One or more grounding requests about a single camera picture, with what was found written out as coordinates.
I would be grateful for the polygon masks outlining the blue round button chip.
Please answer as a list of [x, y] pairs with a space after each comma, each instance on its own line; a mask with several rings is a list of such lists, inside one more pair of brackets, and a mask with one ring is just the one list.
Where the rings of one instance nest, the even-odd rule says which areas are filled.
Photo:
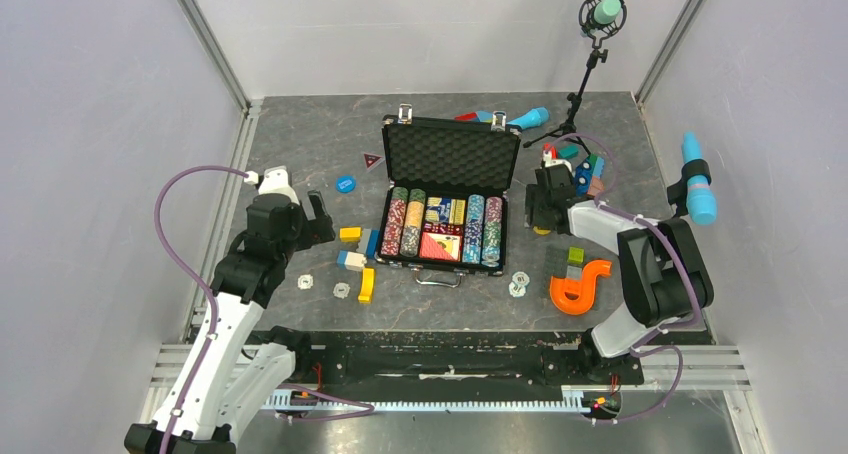
[[351, 175], [344, 175], [337, 178], [335, 188], [339, 193], [347, 194], [355, 190], [357, 186], [356, 179]]

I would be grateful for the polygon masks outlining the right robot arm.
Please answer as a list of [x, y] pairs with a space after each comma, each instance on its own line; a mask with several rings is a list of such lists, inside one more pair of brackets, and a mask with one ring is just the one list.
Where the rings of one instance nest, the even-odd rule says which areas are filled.
[[587, 240], [619, 261], [623, 302], [583, 336], [577, 366], [585, 379], [602, 382], [658, 332], [701, 321], [714, 290], [685, 219], [646, 218], [580, 196], [566, 164], [542, 163], [535, 177], [526, 188], [526, 225]]

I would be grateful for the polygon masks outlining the white blue block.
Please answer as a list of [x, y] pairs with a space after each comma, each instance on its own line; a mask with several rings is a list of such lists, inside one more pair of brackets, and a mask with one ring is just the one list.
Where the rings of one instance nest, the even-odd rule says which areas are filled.
[[336, 263], [345, 270], [362, 272], [367, 266], [367, 257], [358, 252], [340, 251]]

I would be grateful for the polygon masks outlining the blue toy car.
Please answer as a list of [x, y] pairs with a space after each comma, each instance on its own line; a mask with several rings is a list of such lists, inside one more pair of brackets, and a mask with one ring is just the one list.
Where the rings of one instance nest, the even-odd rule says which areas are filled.
[[574, 181], [578, 196], [594, 198], [605, 190], [601, 179], [605, 161], [595, 154], [588, 155], [575, 168]]

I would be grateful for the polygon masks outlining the grey poker chip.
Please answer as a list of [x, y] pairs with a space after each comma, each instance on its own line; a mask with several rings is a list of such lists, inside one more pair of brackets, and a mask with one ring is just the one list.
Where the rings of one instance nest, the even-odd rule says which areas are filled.
[[345, 299], [351, 291], [350, 285], [344, 282], [337, 283], [332, 290], [332, 294], [337, 299]]
[[309, 290], [314, 285], [314, 278], [311, 274], [300, 275], [297, 279], [297, 287], [300, 290]]

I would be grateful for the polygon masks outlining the grey lego plate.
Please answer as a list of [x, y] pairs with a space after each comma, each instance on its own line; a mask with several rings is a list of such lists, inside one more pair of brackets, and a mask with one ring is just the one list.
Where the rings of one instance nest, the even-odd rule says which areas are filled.
[[573, 280], [582, 279], [582, 270], [585, 261], [582, 266], [569, 265], [567, 263], [567, 253], [569, 248], [570, 247], [560, 248], [555, 246], [548, 246], [546, 248], [543, 265], [543, 275], [545, 277], [548, 279], [552, 277]]

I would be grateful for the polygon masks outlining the teal small block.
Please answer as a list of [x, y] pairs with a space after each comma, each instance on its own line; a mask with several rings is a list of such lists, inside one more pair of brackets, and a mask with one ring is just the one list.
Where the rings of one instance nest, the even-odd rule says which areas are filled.
[[564, 147], [557, 148], [557, 158], [570, 160], [575, 158], [580, 153], [580, 149], [575, 144], [567, 144]]

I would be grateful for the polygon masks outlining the red small block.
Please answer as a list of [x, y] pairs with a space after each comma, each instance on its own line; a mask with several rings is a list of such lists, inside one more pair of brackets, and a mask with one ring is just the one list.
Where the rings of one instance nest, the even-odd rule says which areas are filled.
[[542, 151], [542, 160], [544, 162], [550, 162], [555, 160], [556, 158], [557, 154], [555, 148], [551, 144], [546, 143]]

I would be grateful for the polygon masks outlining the yellow long block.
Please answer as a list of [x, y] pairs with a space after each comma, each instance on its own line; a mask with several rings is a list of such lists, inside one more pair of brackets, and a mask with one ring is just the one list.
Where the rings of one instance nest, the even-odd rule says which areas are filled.
[[373, 299], [376, 284], [376, 271], [366, 267], [362, 271], [361, 288], [357, 300], [361, 304], [370, 304]]

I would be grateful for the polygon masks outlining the blue chip row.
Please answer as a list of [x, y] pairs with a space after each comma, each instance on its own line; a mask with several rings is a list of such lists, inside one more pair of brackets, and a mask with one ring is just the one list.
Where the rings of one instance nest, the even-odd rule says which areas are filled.
[[462, 261], [468, 264], [478, 264], [482, 255], [483, 219], [485, 198], [472, 194], [467, 200], [464, 224], [464, 244]]

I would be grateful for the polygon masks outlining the red chip row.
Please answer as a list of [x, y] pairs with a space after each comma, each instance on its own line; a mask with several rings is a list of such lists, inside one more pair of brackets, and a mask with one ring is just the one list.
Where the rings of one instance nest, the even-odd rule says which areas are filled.
[[382, 256], [397, 256], [399, 254], [408, 196], [409, 190], [404, 187], [395, 187], [391, 191], [380, 249]]

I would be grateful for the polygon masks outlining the green purple chip row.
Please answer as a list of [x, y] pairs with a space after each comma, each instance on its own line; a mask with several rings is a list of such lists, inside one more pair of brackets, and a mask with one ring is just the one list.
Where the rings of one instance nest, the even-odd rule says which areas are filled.
[[486, 199], [481, 262], [484, 266], [495, 267], [501, 257], [503, 200], [501, 197]]

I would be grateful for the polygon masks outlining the red blue flat blocks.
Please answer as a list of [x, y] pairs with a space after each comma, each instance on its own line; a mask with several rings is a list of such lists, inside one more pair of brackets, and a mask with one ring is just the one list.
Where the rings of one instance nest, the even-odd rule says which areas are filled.
[[455, 117], [457, 121], [491, 123], [493, 113], [488, 111], [472, 111]]

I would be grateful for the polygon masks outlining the red playing card deck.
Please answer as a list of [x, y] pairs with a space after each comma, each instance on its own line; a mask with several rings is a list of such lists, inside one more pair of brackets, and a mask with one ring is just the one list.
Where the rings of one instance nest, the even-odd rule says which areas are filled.
[[459, 235], [424, 232], [419, 246], [419, 257], [448, 262], [461, 260], [462, 237]]

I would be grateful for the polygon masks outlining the blue microphone on stand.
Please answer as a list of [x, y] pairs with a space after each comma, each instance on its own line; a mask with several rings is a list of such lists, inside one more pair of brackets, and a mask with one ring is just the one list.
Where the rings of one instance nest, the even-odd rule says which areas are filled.
[[697, 225], [711, 225], [717, 219], [717, 201], [711, 190], [709, 164], [692, 131], [683, 135], [681, 154], [680, 179], [666, 189], [668, 203], [674, 207], [675, 217], [688, 216]]

